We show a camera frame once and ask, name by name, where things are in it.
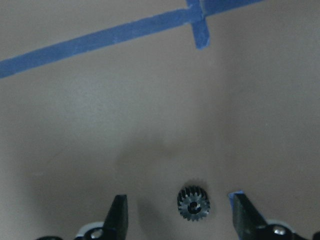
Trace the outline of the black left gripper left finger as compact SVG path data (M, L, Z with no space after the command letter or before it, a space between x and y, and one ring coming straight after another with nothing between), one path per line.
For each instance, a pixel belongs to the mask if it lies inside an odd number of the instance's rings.
M125 240L129 227L128 199L126 194L116 195L105 218L103 240Z

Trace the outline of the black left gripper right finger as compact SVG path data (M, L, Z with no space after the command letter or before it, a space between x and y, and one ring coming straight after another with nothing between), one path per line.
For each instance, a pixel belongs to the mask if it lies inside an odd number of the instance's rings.
M228 194L232 224L240 240L257 240L268 225L266 219L255 208L243 191Z

